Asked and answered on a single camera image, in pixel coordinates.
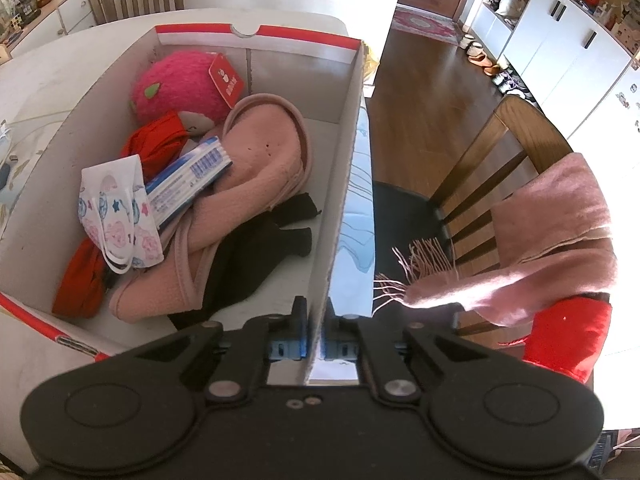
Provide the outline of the blue white small box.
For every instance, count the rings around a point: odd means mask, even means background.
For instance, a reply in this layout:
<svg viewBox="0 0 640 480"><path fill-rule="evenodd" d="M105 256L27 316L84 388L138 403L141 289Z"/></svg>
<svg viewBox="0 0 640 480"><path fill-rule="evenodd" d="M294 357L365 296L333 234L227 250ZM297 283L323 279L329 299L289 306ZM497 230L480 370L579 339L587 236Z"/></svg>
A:
<svg viewBox="0 0 640 480"><path fill-rule="evenodd" d="M145 185L152 217L163 229L232 165L218 136L180 156Z"/></svg>

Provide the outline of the white wall cabinet unit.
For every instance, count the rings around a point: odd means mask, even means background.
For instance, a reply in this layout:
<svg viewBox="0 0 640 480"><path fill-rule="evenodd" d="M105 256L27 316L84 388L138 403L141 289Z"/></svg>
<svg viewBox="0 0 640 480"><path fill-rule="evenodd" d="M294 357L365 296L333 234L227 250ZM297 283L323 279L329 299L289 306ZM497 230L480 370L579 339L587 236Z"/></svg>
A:
<svg viewBox="0 0 640 480"><path fill-rule="evenodd" d="M571 136L638 50L631 28L616 32L637 1L521 0L513 13L483 2L471 28L559 132Z"/></svg>

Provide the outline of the row of shoes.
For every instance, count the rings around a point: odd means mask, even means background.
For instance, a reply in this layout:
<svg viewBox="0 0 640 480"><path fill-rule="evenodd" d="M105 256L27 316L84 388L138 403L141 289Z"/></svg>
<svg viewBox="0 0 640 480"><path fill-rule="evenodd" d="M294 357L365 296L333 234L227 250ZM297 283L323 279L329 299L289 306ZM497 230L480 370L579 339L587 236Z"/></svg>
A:
<svg viewBox="0 0 640 480"><path fill-rule="evenodd" d="M463 35L459 47L464 51L466 60L479 67L503 96L518 96L534 107L539 107L533 93L516 71L511 66L502 66L495 61L474 36Z"/></svg>

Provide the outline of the red patterned doormat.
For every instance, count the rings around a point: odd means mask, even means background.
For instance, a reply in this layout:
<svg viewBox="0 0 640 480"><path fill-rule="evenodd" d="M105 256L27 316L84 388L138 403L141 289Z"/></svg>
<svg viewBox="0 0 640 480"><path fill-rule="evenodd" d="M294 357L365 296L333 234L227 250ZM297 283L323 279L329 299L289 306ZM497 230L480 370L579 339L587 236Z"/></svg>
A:
<svg viewBox="0 0 640 480"><path fill-rule="evenodd" d="M396 6L392 29L454 46L462 36L460 28L451 18L401 4Z"/></svg>

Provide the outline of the white refrigerator with magnets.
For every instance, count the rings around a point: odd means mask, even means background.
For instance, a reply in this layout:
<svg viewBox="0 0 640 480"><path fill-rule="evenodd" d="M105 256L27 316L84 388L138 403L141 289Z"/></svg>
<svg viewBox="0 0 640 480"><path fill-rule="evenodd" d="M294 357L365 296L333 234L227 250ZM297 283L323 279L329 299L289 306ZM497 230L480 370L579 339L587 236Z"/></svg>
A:
<svg viewBox="0 0 640 480"><path fill-rule="evenodd" d="M639 63L631 62L570 136L596 176L611 213L617 278L612 322L594 368L604 428L639 426Z"/></svg>

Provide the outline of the white patterned face mask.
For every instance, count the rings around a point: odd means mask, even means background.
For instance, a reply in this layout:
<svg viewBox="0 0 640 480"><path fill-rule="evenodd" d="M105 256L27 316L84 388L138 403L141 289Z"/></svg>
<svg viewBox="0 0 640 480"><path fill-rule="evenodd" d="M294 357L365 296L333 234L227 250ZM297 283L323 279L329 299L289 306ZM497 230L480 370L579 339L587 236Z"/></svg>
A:
<svg viewBox="0 0 640 480"><path fill-rule="evenodd" d="M78 219L116 274L164 260L137 155L81 171Z"/></svg>

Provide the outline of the red hang tag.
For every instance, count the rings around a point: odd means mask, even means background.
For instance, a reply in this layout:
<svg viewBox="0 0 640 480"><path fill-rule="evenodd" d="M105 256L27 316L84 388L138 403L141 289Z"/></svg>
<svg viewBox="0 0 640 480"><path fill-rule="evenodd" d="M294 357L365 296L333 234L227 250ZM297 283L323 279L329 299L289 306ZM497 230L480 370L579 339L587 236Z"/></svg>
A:
<svg viewBox="0 0 640 480"><path fill-rule="evenodd" d="M222 53L215 53L208 69L214 87L229 108L241 99L244 81Z"/></svg>

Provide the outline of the red white cardboard box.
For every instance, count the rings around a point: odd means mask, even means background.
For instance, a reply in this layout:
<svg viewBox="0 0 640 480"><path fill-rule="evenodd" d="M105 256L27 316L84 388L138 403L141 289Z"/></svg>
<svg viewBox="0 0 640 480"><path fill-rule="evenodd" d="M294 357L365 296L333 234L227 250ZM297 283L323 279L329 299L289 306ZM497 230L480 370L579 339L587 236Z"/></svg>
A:
<svg viewBox="0 0 640 480"><path fill-rule="evenodd" d="M326 310L363 44L112 23L1 70L1 405L212 318Z"/></svg>

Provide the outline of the pink fleece hat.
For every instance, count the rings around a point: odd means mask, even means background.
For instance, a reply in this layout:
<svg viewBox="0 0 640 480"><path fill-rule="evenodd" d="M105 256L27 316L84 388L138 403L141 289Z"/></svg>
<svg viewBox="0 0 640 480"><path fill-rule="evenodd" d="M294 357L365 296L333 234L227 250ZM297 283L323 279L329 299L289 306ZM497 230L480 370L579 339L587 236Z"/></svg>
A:
<svg viewBox="0 0 640 480"><path fill-rule="evenodd" d="M123 278L108 307L134 323L202 307L208 274L224 238L238 226L288 200L311 173L311 140L303 115L270 93L242 99L229 113L220 142L231 166L162 235L165 260Z"/></svg>

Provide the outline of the near wooden chair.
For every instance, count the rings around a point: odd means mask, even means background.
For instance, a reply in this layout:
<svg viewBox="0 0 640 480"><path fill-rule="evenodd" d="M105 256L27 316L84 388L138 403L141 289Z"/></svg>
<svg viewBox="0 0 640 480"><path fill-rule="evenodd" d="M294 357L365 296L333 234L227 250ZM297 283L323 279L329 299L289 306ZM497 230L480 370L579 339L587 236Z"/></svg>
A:
<svg viewBox="0 0 640 480"><path fill-rule="evenodd" d="M444 249L462 278L499 265L490 207L572 149L540 110L506 96L430 197L447 231Z"/></svg>

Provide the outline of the dark brown furry scarf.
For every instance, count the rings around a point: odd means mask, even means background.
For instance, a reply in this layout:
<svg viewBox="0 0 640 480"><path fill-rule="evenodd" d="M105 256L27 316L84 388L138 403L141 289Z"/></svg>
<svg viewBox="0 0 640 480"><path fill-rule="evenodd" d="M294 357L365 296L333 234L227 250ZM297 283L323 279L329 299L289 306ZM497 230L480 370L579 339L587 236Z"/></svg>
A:
<svg viewBox="0 0 640 480"><path fill-rule="evenodd" d="M311 196L300 193L241 224L218 246L201 307L172 314L171 323L183 330L204 322L217 311L252 296L286 258L308 256L311 229L293 229L292 224L312 220L318 214Z"/></svg>

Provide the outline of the pink fuzzy strawberry plush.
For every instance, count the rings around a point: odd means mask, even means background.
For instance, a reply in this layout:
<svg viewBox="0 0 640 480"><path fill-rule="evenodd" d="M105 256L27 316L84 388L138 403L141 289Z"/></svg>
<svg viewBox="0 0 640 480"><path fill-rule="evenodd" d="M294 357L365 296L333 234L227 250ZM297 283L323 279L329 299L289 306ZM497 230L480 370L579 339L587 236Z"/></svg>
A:
<svg viewBox="0 0 640 480"><path fill-rule="evenodd" d="M219 52L180 50L153 63L132 87L130 101L138 123L146 125L176 112L194 136L222 125L232 108L209 77L215 53Z"/></svg>

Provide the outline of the white sideboard cabinet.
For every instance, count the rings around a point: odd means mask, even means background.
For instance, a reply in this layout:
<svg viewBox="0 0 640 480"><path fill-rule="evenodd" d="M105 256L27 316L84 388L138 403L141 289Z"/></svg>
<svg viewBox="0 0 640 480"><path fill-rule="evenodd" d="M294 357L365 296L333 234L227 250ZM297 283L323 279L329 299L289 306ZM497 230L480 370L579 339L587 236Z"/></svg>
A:
<svg viewBox="0 0 640 480"><path fill-rule="evenodd" d="M35 21L21 29L8 46L1 45L1 63L51 41L96 26L89 0L51 0Z"/></svg>

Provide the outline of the red knit cloth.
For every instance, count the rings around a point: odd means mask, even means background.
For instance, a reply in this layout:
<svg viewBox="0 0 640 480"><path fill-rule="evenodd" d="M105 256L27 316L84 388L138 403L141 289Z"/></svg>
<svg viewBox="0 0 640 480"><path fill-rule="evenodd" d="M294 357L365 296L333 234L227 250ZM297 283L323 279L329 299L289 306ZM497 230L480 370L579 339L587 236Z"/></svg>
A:
<svg viewBox="0 0 640 480"><path fill-rule="evenodd" d="M176 112L168 112L133 133L120 156L139 155L142 176L150 182L180 155L189 135ZM111 271L90 237L78 246L67 265L52 307L55 315L92 318L101 307Z"/></svg>

